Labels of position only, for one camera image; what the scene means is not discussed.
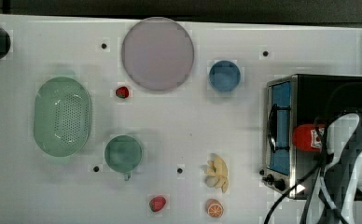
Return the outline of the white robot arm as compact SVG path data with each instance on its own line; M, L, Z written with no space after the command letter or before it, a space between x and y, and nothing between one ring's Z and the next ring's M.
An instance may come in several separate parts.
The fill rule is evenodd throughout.
M327 129L332 161L315 181L313 198L305 204L305 224L356 224L353 203L362 191L362 113L350 113Z

